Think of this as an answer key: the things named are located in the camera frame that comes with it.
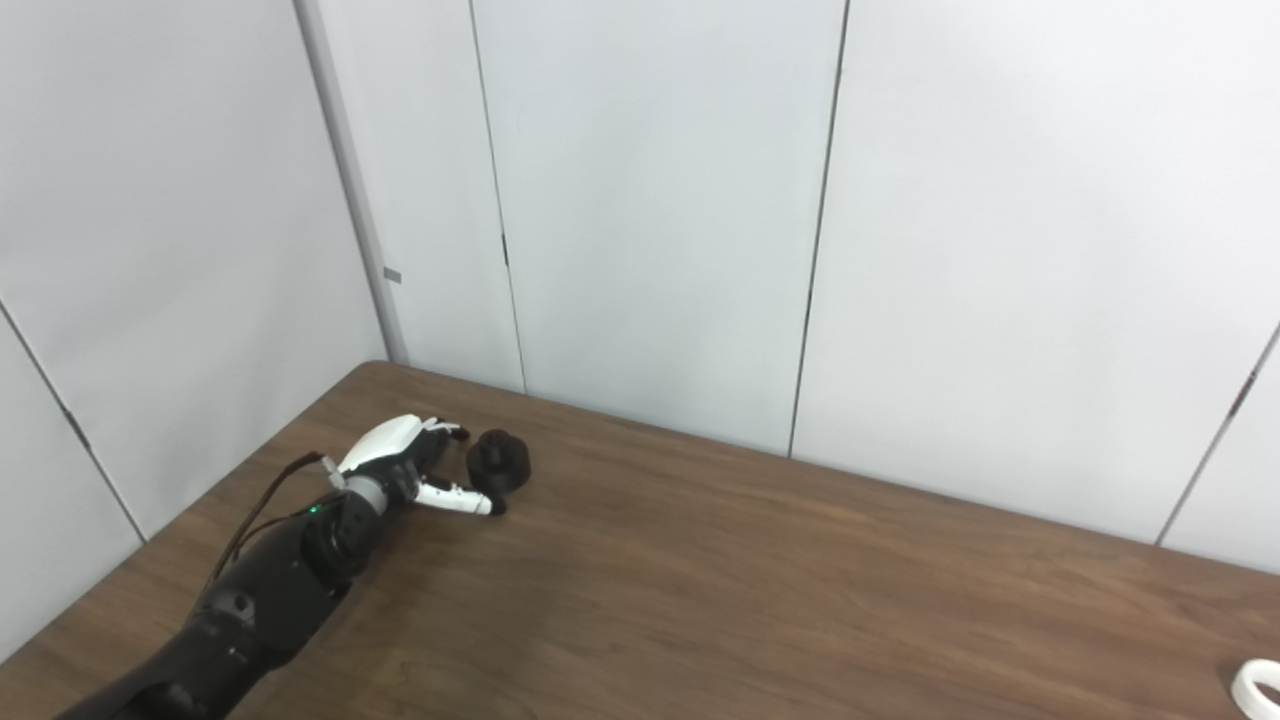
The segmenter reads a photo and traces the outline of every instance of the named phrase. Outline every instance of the black object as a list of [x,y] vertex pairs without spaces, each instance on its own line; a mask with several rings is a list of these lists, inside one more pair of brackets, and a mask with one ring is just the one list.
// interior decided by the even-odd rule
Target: black object
[[489,430],[467,450],[471,487],[499,498],[529,482],[529,446],[507,430]]
[[[283,519],[237,529],[186,625],[155,655],[55,720],[221,720],[262,679],[293,660],[347,596],[383,527],[417,492],[449,436],[428,433],[404,452],[360,468],[361,489],[317,498]],[[269,492],[312,461],[300,457]],[[261,533],[234,562],[248,536]]]

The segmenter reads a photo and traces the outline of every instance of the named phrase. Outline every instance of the prosthetic hand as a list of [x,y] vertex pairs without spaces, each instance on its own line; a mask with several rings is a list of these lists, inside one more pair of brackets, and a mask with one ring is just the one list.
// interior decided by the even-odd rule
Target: prosthetic hand
[[[467,454],[467,489],[430,474],[466,429],[402,415],[366,433],[340,464],[312,454],[268,489],[214,569],[186,625],[142,665],[55,720],[219,720],[306,646],[364,571],[383,527],[410,505],[500,515],[529,478],[525,445],[500,430]],[[334,491],[250,530],[293,470],[324,462]],[[239,556],[244,542],[266,530]]]

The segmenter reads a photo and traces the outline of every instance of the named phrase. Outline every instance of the brown tabletop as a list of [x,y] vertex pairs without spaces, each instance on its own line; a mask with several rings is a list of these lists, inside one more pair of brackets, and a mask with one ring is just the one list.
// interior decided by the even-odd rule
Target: brown tabletop
[[403,413],[521,436],[534,479],[403,515],[233,717],[1234,720],[1231,673],[1280,656],[1277,577],[374,363],[0,666],[4,716],[146,657],[282,466]]

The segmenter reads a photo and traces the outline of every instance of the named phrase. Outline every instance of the panel seam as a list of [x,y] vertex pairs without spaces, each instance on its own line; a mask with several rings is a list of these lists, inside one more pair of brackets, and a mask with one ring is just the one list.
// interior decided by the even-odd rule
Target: panel seam
[[129,506],[124,502],[124,496],[120,495],[119,488],[116,488],[115,483],[111,482],[111,477],[106,473],[106,468],[104,468],[102,462],[97,459],[97,454],[93,452],[93,446],[90,445],[88,436],[84,434],[83,428],[79,427],[79,421],[76,420],[76,415],[72,414],[70,409],[67,407],[67,404],[63,402],[61,395],[59,395],[58,388],[54,387],[54,382],[49,378],[49,373],[45,372],[45,366],[40,364],[31,343],[27,342],[26,336],[23,336],[22,331],[18,329],[18,323],[13,319],[13,315],[9,314],[9,309],[5,306],[4,300],[0,300],[0,315],[4,315],[5,322],[13,329],[14,337],[18,338],[18,343],[22,345],[23,352],[27,354],[27,359],[31,360],[32,366],[36,368],[36,373],[40,374],[40,379],[45,383],[45,388],[49,389],[49,395],[52,396],[54,402],[58,404],[58,409],[63,414],[63,420],[70,425],[72,432],[76,434],[76,439],[78,439],[81,446],[84,447],[84,454],[88,455],[90,461],[93,464],[93,469],[97,471],[99,477],[102,478],[106,488],[111,491],[111,497],[114,497],[115,503],[120,506],[120,511],[129,521],[129,527],[133,528],[133,533],[138,537],[138,542],[146,544],[147,536],[142,532],[142,527],[138,525],[138,520],[133,516],[133,512],[129,511]]
[[480,78],[480,104],[484,106],[484,129],[489,138],[489,169],[493,173],[493,196],[498,204],[498,231],[502,242],[502,264],[507,272],[507,295],[511,297],[511,325],[516,333],[516,359],[520,363],[520,387],[529,395],[529,379],[525,374],[525,346],[520,340],[520,313],[516,311],[516,281],[511,273],[511,255],[507,251],[507,218],[502,210],[502,188],[498,183],[498,151],[493,145],[493,123],[489,120],[489,90],[484,82],[484,60],[480,59],[480,28],[476,23],[475,0],[467,0],[471,14],[471,45],[476,51],[476,74]]
[[1213,454],[1217,451],[1219,445],[1221,445],[1222,438],[1226,437],[1226,432],[1231,428],[1231,423],[1235,421],[1236,414],[1240,411],[1240,406],[1244,405],[1245,397],[1248,397],[1249,391],[1253,389],[1253,383],[1262,374],[1262,368],[1267,364],[1267,359],[1271,356],[1271,351],[1275,350],[1276,340],[1280,338],[1280,324],[1276,324],[1275,329],[1271,331],[1271,338],[1267,340],[1266,346],[1262,348],[1262,355],[1258,356],[1258,361],[1254,363],[1253,370],[1244,379],[1244,384],[1235,393],[1235,398],[1231,401],[1231,407],[1226,411],[1226,418],[1217,427],[1217,432],[1213,433],[1213,439],[1210,441],[1208,447],[1204,450],[1204,455],[1201,456],[1199,462],[1196,465],[1196,470],[1192,471],[1190,479],[1187,482],[1187,487],[1183,488],[1181,495],[1178,496],[1178,502],[1174,503],[1172,511],[1169,514],[1169,519],[1165,520],[1165,525],[1160,529],[1160,534],[1156,536],[1156,546],[1164,547],[1165,541],[1169,538],[1169,532],[1174,529],[1174,523],[1178,521],[1178,516],[1181,515],[1187,501],[1190,498],[1192,492],[1199,483],[1201,477],[1204,474],[1204,468],[1208,466],[1210,460],[1212,460]]
[[822,241],[822,220],[827,211],[827,181],[831,177],[831,147],[836,138],[836,111],[840,108],[840,82],[845,74],[845,40],[849,36],[849,4],[845,0],[844,15],[840,19],[840,46],[836,50],[836,78],[831,90],[831,117],[827,120],[827,152],[822,161],[822,183],[818,190],[818,219],[813,236],[813,254],[809,258],[809,290],[805,296],[804,324],[800,331],[800,360],[796,364],[795,398],[791,404],[791,430],[787,434],[787,457],[795,454],[796,420],[800,416],[800,386],[804,380],[805,351],[809,345],[809,319],[813,315],[813,286],[818,275],[818,247]]

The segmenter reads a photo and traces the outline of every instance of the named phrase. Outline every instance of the black forearm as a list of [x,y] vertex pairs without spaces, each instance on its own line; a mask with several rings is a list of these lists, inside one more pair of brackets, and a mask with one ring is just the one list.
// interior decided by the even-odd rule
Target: black forearm
[[364,570],[383,518],[356,493],[279,523],[148,660],[56,720],[219,720],[292,660]]

